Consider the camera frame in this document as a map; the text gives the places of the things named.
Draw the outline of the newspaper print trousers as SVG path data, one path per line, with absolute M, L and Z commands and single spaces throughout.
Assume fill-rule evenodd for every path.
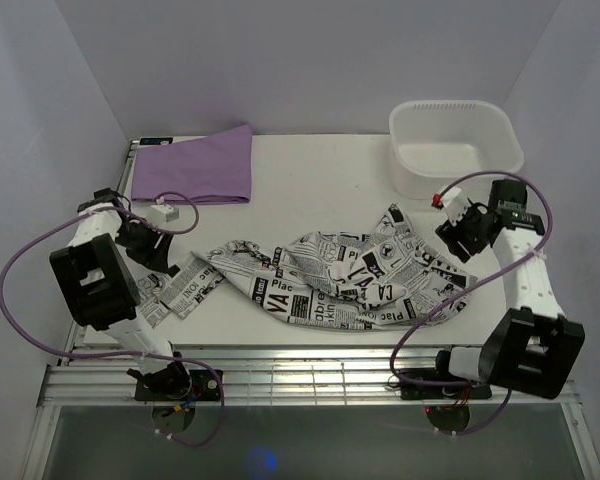
M 138 280 L 140 310 L 151 326 L 168 315 L 187 318 L 228 282 L 276 319 L 295 326 L 345 331 L 412 326 L 427 313 L 444 323 L 468 302 L 475 276 L 428 245 L 406 213 L 390 205 L 372 233 L 311 232 L 286 246 L 232 240 L 188 253 L 175 278 Z M 458 300 L 434 312 L 444 300 Z

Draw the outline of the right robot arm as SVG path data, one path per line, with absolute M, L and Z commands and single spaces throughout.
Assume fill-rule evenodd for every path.
M 505 272 L 505 314 L 485 343 L 438 355 L 431 382 L 444 397 L 473 381 L 554 399 L 584 344 L 583 326 L 567 319 L 554 296 L 540 245 L 548 228 L 527 200 L 526 185 L 511 179 L 493 181 L 485 204 L 457 187 L 432 200 L 447 215 L 436 233 L 454 256 L 467 262 L 491 248 Z

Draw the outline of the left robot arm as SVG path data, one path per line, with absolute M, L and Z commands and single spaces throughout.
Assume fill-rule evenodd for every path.
M 192 376 L 178 361 L 181 354 L 153 331 L 140 312 L 141 295 L 128 259 L 152 272 L 171 274 L 168 264 L 173 236 L 124 215 L 122 196 L 105 188 L 79 205 L 84 216 L 69 244 L 49 261 L 74 321 L 117 340 L 141 354 L 128 374 L 159 397 L 181 399 Z

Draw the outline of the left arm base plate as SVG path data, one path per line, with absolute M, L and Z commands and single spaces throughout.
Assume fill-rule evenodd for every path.
M 189 370 L 189 389 L 182 394 L 166 395 L 151 392 L 136 382 L 133 399 L 140 402 L 216 402 L 220 400 L 220 382 L 208 370 Z

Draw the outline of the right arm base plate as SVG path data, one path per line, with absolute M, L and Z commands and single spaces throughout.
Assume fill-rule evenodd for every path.
M 459 378 L 438 373 L 434 368 L 413 368 L 401 369 L 401 375 L 408 376 L 414 380 L 428 382 L 455 382 Z M 398 388 L 402 400 L 487 400 L 492 398 L 492 390 L 488 385 L 474 385 L 470 391 L 461 387 L 449 386 L 426 386 L 416 383 L 409 383 L 400 380 Z

